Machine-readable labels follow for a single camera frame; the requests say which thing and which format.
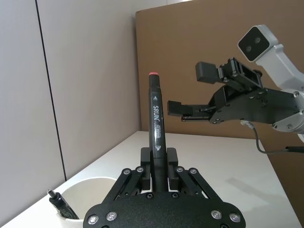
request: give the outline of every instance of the screw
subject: screw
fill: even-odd
[[[98,221],[97,215],[91,215],[87,220],[88,224],[90,224],[90,225],[95,224],[97,221]]]
[[[146,197],[147,197],[147,199],[152,199],[153,198],[153,194],[152,193],[148,193]]]
[[[211,216],[214,219],[221,219],[222,218],[222,213],[220,213],[220,211],[218,211],[218,210],[213,210],[213,211],[211,211]]]
[[[260,37],[255,38],[255,43],[258,44],[261,41]]]
[[[184,171],[184,169],[182,167],[178,167],[176,170],[177,170],[177,172],[183,172]]]
[[[123,173],[124,173],[125,175],[128,175],[128,174],[130,173],[130,170],[124,170]]]
[[[176,192],[172,193],[172,198],[177,199],[178,197],[179,197],[178,193],[176,193]]]
[[[142,167],[138,167],[136,171],[142,172],[142,171],[143,171],[143,168],[142,168]]]
[[[107,213],[106,215],[106,220],[108,221],[113,221],[117,218],[117,214],[115,211],[110,211],[109,213]]]
[[[241,217],[238,215],[238,214],[234,214],[234,213],[231,213],[229,215],[231,221],[233,222],[240,222],[241,221]]]
[[[251,46],[246,47],[246,52],[249,52],[249,51],[251,51]]]
[[[195,174],[197,173],[196,169],[190,169],[190,173]]]
[[[300,95],[300,93],[298,91],[294,92],[294,97],[298,97]]]

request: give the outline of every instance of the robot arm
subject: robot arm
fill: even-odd
[[[168,114],[181,116],[182,121],[219,124],[227,120],[245,120],[271,124],[274,130],[281,132],[304,133],[304,75],[285,55],[283,45],[278,44],[267,26],[258,25],[239,41],[238,48],[249,62],[262,66],[283,90],[263,88],[261,72],[249,69],[234,58],[219,68],[199,62],[196,65],[197,81],[225,85],[207,105],[182,105],[169,101]],[[304,152],[304,148],[295,151]]]

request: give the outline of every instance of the camera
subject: camera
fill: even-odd
[[[266,25],[257,25],[253,26],[237,45],[249,62],[255,62],[277,44],[277,38]]]

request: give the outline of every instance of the black marker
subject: black marker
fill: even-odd
[[[149,74],[149,145],[152,190],[168,191],[167,149],[162,110],[162,91],[158,73]]]
[[[73,211],[70,205],[68,205],[59,192],[54,192],[52,189],[49,189],[47,190],[47,193],[50,196],[49,201],[54,205],[62,217],[68,219],[79,219],[77,214]]]

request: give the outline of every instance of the black metal plate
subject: black metal plate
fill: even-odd
[[[106,204],[93,206],[85,215],[84,228],[244,228],[245,220],[235,206],[222,201],[213,201],[203,196],[191,196],[172,192],[153,192],[148,199],[147,193],[125,199],[117,199]],[[219,210],[222,218],[217,220],[211,216],[212,210]],[[106,220],[110,211],[117,213],[114,221]],[[239,223],[230,220],[230,213],[241,216]],[[91,215],[99,217],[97,223],[89,225]]]
[[[229,99],[222,87],[214,98],[217,111],[209,121],[213,124],[242,119],[272,124],[299,112],[292,94],[272,89],[264,88]]]

